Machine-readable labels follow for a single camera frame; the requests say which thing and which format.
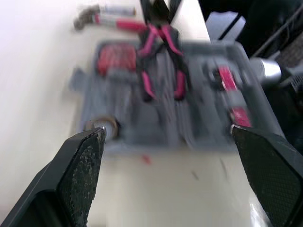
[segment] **hammer head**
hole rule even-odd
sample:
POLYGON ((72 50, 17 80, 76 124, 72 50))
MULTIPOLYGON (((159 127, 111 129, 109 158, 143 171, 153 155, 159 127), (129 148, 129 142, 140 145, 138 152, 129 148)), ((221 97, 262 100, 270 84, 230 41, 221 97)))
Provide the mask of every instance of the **hammer head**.
POLYGON ((74 28, 76 30, 82 30, 86 24, 92 24, 92 17, 98 13, 100 13, 99 5, 93 5, 83 9, 79 16, 74 20, 74 28))

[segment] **red mark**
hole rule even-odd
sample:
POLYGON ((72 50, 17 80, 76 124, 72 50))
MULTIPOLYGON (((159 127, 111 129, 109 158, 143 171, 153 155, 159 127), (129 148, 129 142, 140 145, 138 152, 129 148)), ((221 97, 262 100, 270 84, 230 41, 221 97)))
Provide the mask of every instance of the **red mark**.
POLYGON ((142 160, 145 164, 150 165, 152 164, 151 158, 148 155, 142 155, 142 160))

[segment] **black cable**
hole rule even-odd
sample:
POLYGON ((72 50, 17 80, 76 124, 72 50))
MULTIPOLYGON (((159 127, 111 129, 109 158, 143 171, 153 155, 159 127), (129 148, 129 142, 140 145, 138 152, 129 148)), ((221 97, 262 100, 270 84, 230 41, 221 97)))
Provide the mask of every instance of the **black cable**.
POLYGON ((267 39, 267 41, 252 55, 252 58, 257 57, 262 51, 265 50, 269 46, 269 44, 274 41, 280 35, 287 26, 303 11, 303 4, 296 10, 296 12, 283 24, 275 34, 273 34, 271 37, 267 39))

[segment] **pink hammer handle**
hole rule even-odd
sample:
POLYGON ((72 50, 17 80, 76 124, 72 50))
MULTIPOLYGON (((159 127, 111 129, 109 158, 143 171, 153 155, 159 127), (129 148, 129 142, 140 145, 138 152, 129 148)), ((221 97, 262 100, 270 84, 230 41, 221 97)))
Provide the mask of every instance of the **pink hammer handle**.
POLYGON ((146 24, 136 21, 117 20, 116 26, 120 29, 127 30, 130 32, 143 32, 147 29, 146 24))

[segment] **pliers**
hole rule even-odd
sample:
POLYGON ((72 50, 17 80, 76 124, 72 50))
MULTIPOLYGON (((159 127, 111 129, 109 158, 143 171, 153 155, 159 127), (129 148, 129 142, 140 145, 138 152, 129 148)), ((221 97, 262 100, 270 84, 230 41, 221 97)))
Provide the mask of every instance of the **pliers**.
POLYGON ((161 37, 176 70, 175 100, 182 100, 186 93, 186 83, 190 87, 188 68, 183 60, 183 53, 178 46, 179 32, 170 24, 156 26, 148 23, 147 30, 141 35, 142 45, 137 51, 137 75, 140 89, 145 102, 156 99, 151 78, 147 72, 148 63, 156 53, 152 52, 156 38, 161 37))

